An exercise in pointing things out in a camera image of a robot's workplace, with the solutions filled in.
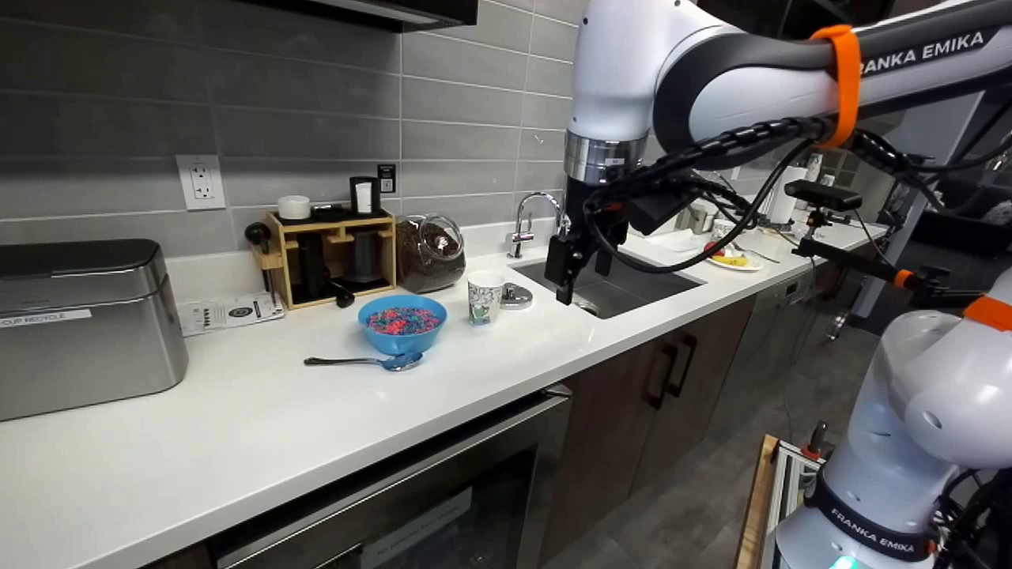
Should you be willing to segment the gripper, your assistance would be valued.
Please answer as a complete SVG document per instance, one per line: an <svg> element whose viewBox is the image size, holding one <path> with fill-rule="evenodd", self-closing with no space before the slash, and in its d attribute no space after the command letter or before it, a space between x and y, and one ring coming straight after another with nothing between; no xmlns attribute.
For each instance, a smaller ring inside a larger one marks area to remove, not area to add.
<svg viewBox="0 0 1012 569"><path fill-rule="evenodd" d="M566 236L553 236L549 241L545 279L552 284L554 298L563 305L571 305L572 290L582 269L583 252L580 240L592 239L590 227L596 226L612 245L622 245L628 240L629 222L625 204L613 199L594 198L596 185L582 183L575 178L566 179ZM602 279L610 276L610 252L595 242L593 273Z"/></svg>

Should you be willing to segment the glass jar of coffee beans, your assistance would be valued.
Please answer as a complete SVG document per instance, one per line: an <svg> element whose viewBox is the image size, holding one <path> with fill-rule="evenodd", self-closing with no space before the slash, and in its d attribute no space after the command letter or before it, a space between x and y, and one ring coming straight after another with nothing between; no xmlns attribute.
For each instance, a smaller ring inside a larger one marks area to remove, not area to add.
<svg viewBox="0 0 1012 569"><path fill-rule="evenodd" d="M441 213L398 217L395 269L398 284L413 294L455 284L466 271L463 232Z"/></svg>

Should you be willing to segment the patterned paper cup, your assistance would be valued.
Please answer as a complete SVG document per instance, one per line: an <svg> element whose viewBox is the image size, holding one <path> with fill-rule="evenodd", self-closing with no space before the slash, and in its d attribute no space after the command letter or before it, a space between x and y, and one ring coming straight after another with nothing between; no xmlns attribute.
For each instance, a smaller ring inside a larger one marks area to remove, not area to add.
<svg viewBox="0 0 1012 569"><path fill-rule="evenodd" d="M501 307L505 277L501 273L476 270L467 274L467 321L470 326L488 326Z"/></svg>

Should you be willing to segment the white plate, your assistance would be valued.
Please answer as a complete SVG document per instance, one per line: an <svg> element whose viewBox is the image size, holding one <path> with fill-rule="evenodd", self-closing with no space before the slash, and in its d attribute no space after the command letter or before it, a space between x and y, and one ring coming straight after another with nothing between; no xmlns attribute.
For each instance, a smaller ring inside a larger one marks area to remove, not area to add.
<svg viewBox="0 0 1012 569"><path fill-rule="evenodd" d="M704 246L704 252L712 250L713 255L706 259L706 262L715 266L738 271L739 273L758 273L764 264L759 260L752 259L744 250L734 243L718 248L716 242L708 243Z"/></svg>

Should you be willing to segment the dark wood cabinet door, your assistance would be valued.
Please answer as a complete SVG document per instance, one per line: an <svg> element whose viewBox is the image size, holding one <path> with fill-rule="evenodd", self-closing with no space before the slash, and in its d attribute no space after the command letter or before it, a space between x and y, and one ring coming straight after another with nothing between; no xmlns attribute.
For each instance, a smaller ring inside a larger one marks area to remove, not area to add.
<svg viewBox="0 0 1012 569"><path fill-rule="evenodd" d="M650 421L632 492L654 483L662 472L672 468L704 438L754 303L755 296L747 296L648 342L648 363L655 346L669 343L676 331L695 336L698 347L681 397L666 394L660 410L648 406Z"/></svg>
<svg viewBox="0 0 1012 569"><path fill-rule="evenodd" d="M629 497L651 414L647 374L648 342L566 379L571 410L539 565Z"/></svg>

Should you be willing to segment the colourful cereal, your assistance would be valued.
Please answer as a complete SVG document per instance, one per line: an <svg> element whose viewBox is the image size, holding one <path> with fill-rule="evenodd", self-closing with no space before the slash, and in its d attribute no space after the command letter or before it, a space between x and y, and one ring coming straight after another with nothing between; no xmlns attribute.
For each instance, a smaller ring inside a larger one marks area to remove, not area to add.
<svg viewBox="0 0 1012 569"><path fill-rule="evenodd" d="M426 307L385 307L365 319L365 327L387 336L409 336L434 331L444 318Z"/></svg>

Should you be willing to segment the steel dishwasher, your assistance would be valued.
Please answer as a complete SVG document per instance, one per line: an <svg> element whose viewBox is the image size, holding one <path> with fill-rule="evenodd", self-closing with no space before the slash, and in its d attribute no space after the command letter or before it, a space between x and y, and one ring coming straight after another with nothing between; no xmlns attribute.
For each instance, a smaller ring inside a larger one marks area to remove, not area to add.
<svg viewBox="0 0 1012 569"><path fill-rule="evenodd" d="M788 368L798 360L802 340L812 327L814 313L809 298L817 291L815 281L810 267L756 295L720 389L706 437L733 435L782 388Z"/></svg>

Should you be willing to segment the metal spoon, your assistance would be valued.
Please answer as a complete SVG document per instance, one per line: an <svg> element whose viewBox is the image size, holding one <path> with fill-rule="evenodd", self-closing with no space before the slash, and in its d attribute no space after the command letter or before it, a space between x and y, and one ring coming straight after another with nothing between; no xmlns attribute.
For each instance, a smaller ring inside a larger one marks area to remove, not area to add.
<svg viewBox="0 0 1012 569"><path fill-rule="evenodd" d="M358 359L322 359L322 357L308 357L303 360L307 367L326 365L377 365L385 371L399 372L411 370L421 363L424 354L420 352L409 352L405 354L395 354L387 357L358 357Z"/></svg>

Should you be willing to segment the white paper towel roll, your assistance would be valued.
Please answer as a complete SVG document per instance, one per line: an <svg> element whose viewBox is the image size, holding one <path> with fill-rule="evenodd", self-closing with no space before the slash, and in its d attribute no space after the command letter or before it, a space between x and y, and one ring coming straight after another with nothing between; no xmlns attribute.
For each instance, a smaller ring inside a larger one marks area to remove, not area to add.
<svg viewBox="0 0 1012 569"><path fill-rule="evenodd" d="M791 222L791 216L795 210L798 199L787 194L787 185L795 181L805 180L807 169L805 167L788 166L784 173L780 174L771 192L770 201L765 215L769 224L787 224Z"/></svg>

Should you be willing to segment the dark coffee press cylinder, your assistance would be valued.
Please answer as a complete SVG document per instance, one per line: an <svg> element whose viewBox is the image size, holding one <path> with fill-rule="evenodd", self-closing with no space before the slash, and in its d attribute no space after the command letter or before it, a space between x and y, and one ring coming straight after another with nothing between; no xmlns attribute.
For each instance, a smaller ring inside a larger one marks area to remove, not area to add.
<svg viewBox="0 0 1012 569"><path fill-rule="evenodd" d="M345 280L355 284L368 284L383 278L382 260L380 260L380 231L364 230L352 234L349 266L344 275Z"/></svg>

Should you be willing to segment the black coffee press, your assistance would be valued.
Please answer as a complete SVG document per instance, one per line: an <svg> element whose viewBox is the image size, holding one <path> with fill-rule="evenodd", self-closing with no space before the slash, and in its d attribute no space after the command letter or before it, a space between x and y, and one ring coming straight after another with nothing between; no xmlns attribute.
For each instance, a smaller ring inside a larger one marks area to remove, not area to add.
<svg viewBox="0 0 1012 569"><path fill-rule="evenodd" d="M297 299L300 303L319 301L329 296L329 269L324 260L322 236L317 232L300 232L299 244L300 284Z"/></svg>

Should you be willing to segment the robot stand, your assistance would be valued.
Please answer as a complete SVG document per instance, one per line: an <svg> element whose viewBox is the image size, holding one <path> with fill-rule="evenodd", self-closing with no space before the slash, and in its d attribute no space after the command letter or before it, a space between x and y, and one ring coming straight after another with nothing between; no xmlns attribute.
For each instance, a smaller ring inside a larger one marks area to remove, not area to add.
<svg viewBox="0 0 1012 569"><path fill-rule="evenodd" d="M824 458L766 435L760 444L733 569L789 569L775 543L775 529L802 507Z"/></svg>

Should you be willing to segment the black range hood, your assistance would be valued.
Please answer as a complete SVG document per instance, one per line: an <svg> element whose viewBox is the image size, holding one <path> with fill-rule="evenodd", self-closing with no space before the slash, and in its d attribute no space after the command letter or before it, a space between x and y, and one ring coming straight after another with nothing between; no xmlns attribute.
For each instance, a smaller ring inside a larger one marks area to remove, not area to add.
<svg viewBox="0 0 1012 569"><path fill-rule="evenodd" d="M478 22L480 0L238 0L285 12L406 33Z"/></svg>

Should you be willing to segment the white printed leaflet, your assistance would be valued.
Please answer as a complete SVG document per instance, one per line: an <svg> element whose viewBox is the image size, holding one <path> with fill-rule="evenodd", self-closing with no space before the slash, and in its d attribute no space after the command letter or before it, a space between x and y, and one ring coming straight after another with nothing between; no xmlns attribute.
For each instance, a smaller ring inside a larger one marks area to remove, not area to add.
<svg viewBox="0 0 1012 569"><path fill-rule="evenodd" d="M184 337L250 326L285 317L285 306L267 292L178 303Z"/></svg>

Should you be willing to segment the stainless steel bin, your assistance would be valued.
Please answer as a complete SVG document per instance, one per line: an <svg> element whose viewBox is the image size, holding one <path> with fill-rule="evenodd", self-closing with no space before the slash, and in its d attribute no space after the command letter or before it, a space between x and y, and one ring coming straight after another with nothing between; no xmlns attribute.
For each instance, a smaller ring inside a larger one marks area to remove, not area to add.
<svg viewBox="0 0 1012 569"><path fill-rule="evenodd" d="M0 245L0 422L160 393L189 356L161 245Z"/></svg>

